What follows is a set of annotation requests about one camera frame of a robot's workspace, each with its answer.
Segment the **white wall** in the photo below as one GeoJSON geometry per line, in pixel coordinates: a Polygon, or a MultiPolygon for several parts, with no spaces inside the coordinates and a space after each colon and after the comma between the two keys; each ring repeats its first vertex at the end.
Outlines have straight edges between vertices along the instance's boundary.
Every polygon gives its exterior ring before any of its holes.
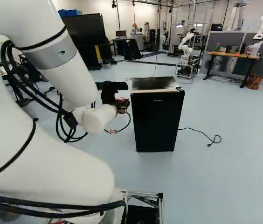
{"type": "MultiPolygon", "coordinates": [[[[225,24],[224,24],[225,28],[228,25],[228,22],[230,20],[232,8],[233,8],[235,1],[236,0],[230,0],[229,1],[229,6],[228,6],[227,14],[226,14],[226,20],[225,20],[225,24]]],[[[188,2],[189,2],[188,0],[180,0],[178,3],[179,4],[187,4],[188,2]]],[[[215,9],[214,9],[212,20],[210,20],[213,3],[212,2],[207,3],[207,19],[206,19],[206,21],[207,22],[211,21],[213,23],[222,23],[224,15],[225,15],[225,7],[226,6],[227,5],[225,5],[225,0],[217,1],[215,3],[215,9]]],[[[204,12],[205,12],[204,4],[197,5],[196,16],[195,16],[194,21],[203,22],[204,21],[204,12]]],[[[194,9],[191,8],[190,21],[192,21],[193,13],[194,13],[194,9]]],[[[248,0],[247,6],[245,7],[244,15],[243,15],[243,19],[249,23],[248,27],[249,28],[257,27],[257,29],[258,29],[258,26],[260,25],[261,16],[263,16],[263,0],[248,0]]],[[[184,7],[179,8],[177,18],[178,18],[178,21],[181,21],[181,20],[188,21],[188,6],[184,6],[184,7]]]]}
{"type": "MultiPolygon", "coordinates": [[[[78,9],[82,14],[101,13],[104,19],[106,35],[109,39],[116,37],[115,31],[119,30],[116,9],[111,7],[111,0],[52,0],[56,9],[78,9]]],[[[135,3],[135,18],[139,28],[144,29],[144,22],[150,23],[150,29],[157,24],[157,6],[135,3]]],[[[118,0],[121,30],[129,34],[134,22],[133,6],[131,2],[118,0]]],[[[165,19],[166,9],[161,10],[165,19]]]]}

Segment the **black cable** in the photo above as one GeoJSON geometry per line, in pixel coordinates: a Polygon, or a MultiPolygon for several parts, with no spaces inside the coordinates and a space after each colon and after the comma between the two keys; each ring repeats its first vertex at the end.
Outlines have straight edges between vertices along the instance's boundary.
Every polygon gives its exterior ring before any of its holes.
{"type": "MultiPolygon", "coordinates": [[[[118,205],[116,208],[121,207],[121,206],[125,206],[125,203],[118,205]]],[[[115,209],[115,208],[105,208],[104,211],[108,211],[108,210],[112,210],[112,209],[115,209]]],[[[93,210],[81,211],[81,212],[56,214],[56,213],[48,213],[48,212],[40,212],[40,211],[35,211],[35,210],[28,210],[28,209],[14,207],[11,205],[1,204],[1,203],[0,203],[0,210],[5,210],[5,211],[21,214],[21,215],[42,217],[42,218],[74,218],[74,217],[81,217],[81,216],[86,216],[86,215],[102,212],[101,210],[93,209],[93,210]]]]}
{"type": "Polygon", "coordinates": [[[51,112],[58,113],[58,110],[51,108],[49,105],[44,103],[42,100],[40,100],[38,97],[36,97],[33,93],[31,93],[29,90],[26,89],[24,85],[22,85],[14,76],[13,72],[9,69],[8,63],[6,61],[6,48],[7,46],[11,43],[11,41],[5,41],[2,44],[1,51],[0,51],[0,56],[1,56],[1,61],[2,65],[7,73],[7,75],[11,78],[11,80],[20,88],[23,90],[24,93],[26,93],[28,96],[30,96],[32,99],[34,99],[37,103],[45,107],[46,109],[50,110],[51,112]]]}
{"type": "Polygon", "coordinates": [[[14,44],[12,42],[10,42],[10,44],[7,47],[7,55],[8,58],[10,60],[10,63],[13,67],[13,69],[15,70],[15,72],[21,77],[22,81],[29,86],[30,89],[32,89],[35,94],[39,95],[40,97],[42,97],[43,99],[45,99],[46,101],[48,101],[50,104],[52,104],[53,106],[55,106],[56,108],[58,108],[58,104],[56,104],[54,101],[52,101],[50,98],[48,98],[45,94],[43,94],[42,92],[40,92],[37,88],[35,88],[26,78],[25,78],[25,74],[23,74],[22,70],[20,70],[17,67],[16,61],[14,60],[13,54],[12,54],[12,49],[14,48],[14,44]]]}
{"type": "Polygon", "coordinates": [[[68,143],[69,142],[69,140],[72,138],[72,133],[73,133],[73,131],[74,131],[74,134],[76,133],[76,130],[75,129],[70,129],[70,131],[69,131],[69,133],[68,133],[68,136],[67,136],[67,138],[64,140],[64,143],[68,143]]]}
{"type": "Polygon", "coordinates": [[[124,203],[123,200],[111,202],[108,204],[101,205],[71,205],[71,204],[58,204],[58,203],[46,203],[46,202],[34,202],[29,200],[22,200],[16,198],[9,198],[0,196],[0,203],[7,203],[13,205],[22,205],[22,206],[30,206],[37,208],[48,208],[48,209],[69,209],[69,210],[91,210],[91,209],[105,209],[105,208],[114,208],[119,204],[124,203]]]}
{"type": "MultiPolygon", "coordinates": [[[[59,95],[59,108],[62,108],[62,100],[63,100],[63,96],[62,94],[59,95]]],[[[63,122],[62,122],[62,115],[61,114],[57,114],[57,118],[56,118],[56,124],[55,124],[55,128],[56,128],[56,133],[57,133],[57,136],[65,143],[68,143],[68,142],[77,142],[77,141],[80,141],[82,140],[84,137],[86,137],[88,135],[88,133],[86,132],[83,136],[81,137],[73,137],[74,134],[76,133],[76,129],[74,129],[74,132],[73,134],[67,134],[67,132],[65,131],[65,128],[64,128],[64,125],[63,125],[63,122]],[[61,126],[61,129],[62,129],[62,132],[63,134],[66,136],[66,139],[64,139],[61,135],[60,135],[60,132],[59,132],[59,123],[60,123],[60,126],[61,126]]]]}
{"type": "Polygon", "coordinates": [[[19,158],[19,156],[25,151],[27,146],[29,145],[30,141],[32,140],[36,130],[36,122],[33,120],[33,127],[30,135],[28,136],[27,140],[25,141],[24,145],[20,148],[20,150],[7,162],[0,168],[0,173],[3,172],[7,167],[9,167],[14,161],[19,158]]]}
{"type": "Polygon", "coordinates": [[[129,114],[129,112],[125,112],[128,116],[129,116],[129,121],[128,121],[128,123],[127,123],[127,125],[124,127],[124,128],[121,128],[119,131],[117,131],[117,132],[121,132],[121,131],[123,131],[124,129],[126,129],[129,125],[130,125],[130,123],[131,123],[131,115],[129,114]]]}
{"type": "Polygon", "coordinates": [[[238,79],[238,78],[223,77],[223,76],[219,76],[219,75],[212,75],[211,79],[212,79],[212,80],[215,80],[215,81],[218,81],[218,82],[242,83],[242,80],[240,80],[240,79],[238,79]],[[224,78],[225,80],[218,80],[218,79],[215,79],[214,77],[224,78]]]}
{"type": "Polygon", "coordinates": [[[185,127],[185,128],[182,128],[182,129],[178,129],[178,131],[185,130],[185,129],[190,129],[190,130],[193,130],[193,131],[195,131],[195,132],[202,133],[206,138],[208,138],[208,139],[211,141],[211,143],[207,144],[208,147],[211,147],[211,145],[214,144],[214,143],[215,143],[215,144],[218,144],[218,143],[221,142],[221,136],[219,136],[218,134],[216,134],[215,137],[214,137],[214,139],[212,140],[212,139],[211,139],[210,137],[208,137],[204,132],[199,131],[199,130],[196,130],[196,129],[193,129],[193,128],[190,128],[190,127],[185,127]],[[219,137],[220,140],[219,140],[219,141],[215,141],[215,138],[216,138],[216,137],[219,137]]]}
{"type": "Polygon", "coordinates": [[[233,59],[232,59],[230,65],[229,65],[229,72],[232,73],[232,74],[234,74],[234,73],[230,71],[230,67],[231,67],[231,65],[233,64],[234,59],[235,59],[235,57],[233,57],[233,59]]]}

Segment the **metal frame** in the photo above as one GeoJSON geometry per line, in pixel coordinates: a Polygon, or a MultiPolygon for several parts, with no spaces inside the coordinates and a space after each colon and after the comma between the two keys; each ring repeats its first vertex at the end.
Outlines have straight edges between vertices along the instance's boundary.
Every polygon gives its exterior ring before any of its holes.
{"type": "MultiPolygon", "coordinates": [[[[173,23],[172,25],[171,25],[171,32],[170,33],[172,33],[172,30],[173,29],[176,29],[176,25],[180,25],[180,24],[182,24],[182,22],[179,22],[179,23],[173,23]]],[[[192,46],[192,48],[194,48],[195,47],[195,39],[196,39],[196,37],[197,36],[208,36],[208,38],[209,38],[209,30],[210,30],[210,27],[211,27],[211,25],[208,27],[208,29],[205,31],[204,30],[204,26],[205,26],[205,24],[212,24],[212,23],[209,23],[209,22],[205,22],[205,23],[203,23],[203,22],[197,22],[197,21],[195,21],[195,22],[184,22],[183,23],[183,36],[185,36],[186,35],[186,31],[185,31],[185,25],[184,24],[192,24],[192,25],[194,25],[194,24],[196,24],[196,27],[198,27],[197,26],[197,24],[203,24],[203,27],[202,27],[202,34],[200,34],[200,35],[195,35],[194,36],[194,42],[193,42],[193,46],[192,46]]],[[[172,41],[170,41],[170,47],[169,47],[169,52],[170,53],[173,53],[173,51],[174,51],[174,46],[176,46],[176,45],[174,45],[173,43],[172,43],[172,41]]]]}
{"type": "Polygon", "coordinates": [[[134,192],[134,191],[121,191],[121,193],[126,194],[127,199],[130,200],[131,198],[139,199],[143,198],[144,200],[140,200],[150,206],[153,206],[154,208],[159,209],[159,224],[164,223],[164,215],[163,215],[163,208],[164,208],[164,198],[163,193],[149,193],[149,192],[134,192]],[[149,203],[148,201],[145,201],[145,199],[156,199],[157,205],[149,203]]]}

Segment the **computer monitor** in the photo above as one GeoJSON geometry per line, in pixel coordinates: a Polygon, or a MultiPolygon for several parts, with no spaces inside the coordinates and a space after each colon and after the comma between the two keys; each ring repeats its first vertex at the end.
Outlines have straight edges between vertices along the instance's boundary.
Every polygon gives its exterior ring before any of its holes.
{"type": "Polygon", "coordinates": [[[116,31],[116,36],[126,36],[126,30],[116,31]]]}
{"type": "Polygon", "coordinates": [[[222,31],[223,27],[221,26],[221,23],[213,23],[210,28],[211,31],[222,31]]]}

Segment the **black box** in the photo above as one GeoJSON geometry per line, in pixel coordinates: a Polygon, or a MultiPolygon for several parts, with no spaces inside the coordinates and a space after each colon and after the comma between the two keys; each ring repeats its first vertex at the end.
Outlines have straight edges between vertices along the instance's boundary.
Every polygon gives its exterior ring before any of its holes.
{"type": "Polygon", "coordinates": [[[184,96],[174,77],[133,80],[131,106],[138,152],[174,151],[184,96]]]}

